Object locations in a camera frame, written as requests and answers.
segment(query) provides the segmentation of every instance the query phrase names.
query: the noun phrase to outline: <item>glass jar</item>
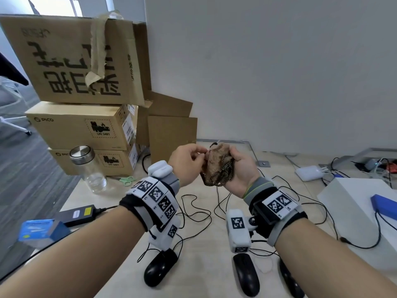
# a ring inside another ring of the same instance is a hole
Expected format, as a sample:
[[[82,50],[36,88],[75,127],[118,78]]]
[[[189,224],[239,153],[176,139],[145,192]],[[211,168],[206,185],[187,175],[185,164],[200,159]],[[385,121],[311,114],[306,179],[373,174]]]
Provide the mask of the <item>glass jar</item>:
[[[100,169],[94,150],[88,145],[80,145],[72,149],[69,156],[92,192],[102,192],[107,184],[107,180]]]

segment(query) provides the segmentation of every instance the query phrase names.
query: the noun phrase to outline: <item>white charger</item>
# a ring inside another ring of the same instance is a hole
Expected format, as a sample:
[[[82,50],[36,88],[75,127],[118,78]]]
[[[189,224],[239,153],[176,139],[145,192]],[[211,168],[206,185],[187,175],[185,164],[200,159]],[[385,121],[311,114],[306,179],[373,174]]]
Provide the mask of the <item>white charger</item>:
[[[317,165],[306,166],[297,168],[295,173],[300,177],[300,179],[304,182],[320,179],[324,177],[324,175],[330,172],[326,167],[319,167]]]

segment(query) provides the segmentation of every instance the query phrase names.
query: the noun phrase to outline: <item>scissors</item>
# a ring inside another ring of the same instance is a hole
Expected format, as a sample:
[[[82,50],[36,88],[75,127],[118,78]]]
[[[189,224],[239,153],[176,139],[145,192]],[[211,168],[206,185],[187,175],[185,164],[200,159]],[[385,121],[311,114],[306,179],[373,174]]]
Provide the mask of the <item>scissors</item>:
[[[132,177],[131,175],[129,177],[121,177],[119,178],[115,178],[115,177],[111,177],[112,179],[117,179],[120,182],[122,182],[124,184],[124,186],[130,186],[132,184],[132,182],[136,181],[136,179],[134,177]]]

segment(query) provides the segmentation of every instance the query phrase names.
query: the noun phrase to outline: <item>hand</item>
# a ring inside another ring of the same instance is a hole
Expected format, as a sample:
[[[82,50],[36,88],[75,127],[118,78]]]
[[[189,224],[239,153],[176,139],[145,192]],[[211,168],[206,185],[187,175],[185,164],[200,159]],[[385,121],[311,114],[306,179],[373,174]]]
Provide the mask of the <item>hand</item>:
[[[192,183],[201,172],[207,149],[194,143],[181,145],[172,152],[168,164],[179,179],[181,187]]]
[[[230,154],[234,158],[233,179],[225,184],[225,188],[232,194],[242,198],[246,190],[260,177],[254,159],[239,152],[236,147],[230,148]]]

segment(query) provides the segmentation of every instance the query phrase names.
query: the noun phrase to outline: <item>black computer mouse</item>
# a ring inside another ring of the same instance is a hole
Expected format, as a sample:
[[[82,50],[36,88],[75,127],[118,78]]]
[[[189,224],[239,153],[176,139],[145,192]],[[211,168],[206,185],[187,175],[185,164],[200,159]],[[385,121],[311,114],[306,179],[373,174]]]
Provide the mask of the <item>black computer mouse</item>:
[[[291,272],[287,269],[287,266],[281,259],[279,262],[279,268],[281,276],[283,277],[291,295],[295,298],[303,298],[305,296],[305,292],[300,288],[299,284],[291,276]]]
[[[233,271],[241,290],[249,297],[258,295],[261,285],[251,257],[246,253],[233,256]]]
[[[145,283],[150,287],[158,285],[177,261],[178,257],[171,249],[161,251],[147,266],[143,274]]]

